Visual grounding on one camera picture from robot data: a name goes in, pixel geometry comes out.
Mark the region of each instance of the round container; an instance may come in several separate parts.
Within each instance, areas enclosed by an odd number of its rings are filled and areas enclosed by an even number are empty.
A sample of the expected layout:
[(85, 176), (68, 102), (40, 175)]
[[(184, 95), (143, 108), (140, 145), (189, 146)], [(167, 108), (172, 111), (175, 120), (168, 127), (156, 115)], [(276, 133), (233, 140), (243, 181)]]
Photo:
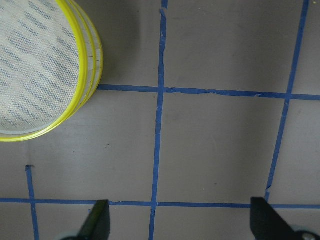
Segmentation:
[(98, 87), (103, 50), (73, 0), (0, 1), (0, 142), (39, 137)]

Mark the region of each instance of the grid square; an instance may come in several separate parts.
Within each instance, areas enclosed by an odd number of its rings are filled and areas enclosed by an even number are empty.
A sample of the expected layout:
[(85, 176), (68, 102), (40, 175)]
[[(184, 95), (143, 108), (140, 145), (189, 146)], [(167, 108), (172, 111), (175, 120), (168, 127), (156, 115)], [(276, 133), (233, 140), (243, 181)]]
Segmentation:
[(301, 53), (297, 67), (293, 93), (295, 94), (320, 94), (320, 6), (309, 4), (308, 15), (304, 28)]
[(159, 207), (155, 240), (254, 239), (245, 208)]
[(159, 202), (249, 203), (263, 196), (284, 101), (166, 94)]
[(29, 198), (26, 165), (29, 164), (28, 142), (0, 142), (0, 198)]
[(99, 30), (102, 84), (158, 85), (161, 0), (77, 0)]
[[(37, 204), (40, 239), (76, 235), (84, 224), (92, 205)], [(110, 206), (109, 240), (148, 239), (149, 207)]]
[(320, 209), (276, 209), (295, 231), (320, 234)]
[(292, 100), (287, 115), (270, 202), (320, 204), (320, 107)]
[(286, 92), (302, 1), (173, 0), (166, 87)]
[(149, 201), (156, 96), (98, 91), (62, 126), (31, 140), (35, 197)]
[(30, 204), (0, 203), (1, 239), (34, 239)]

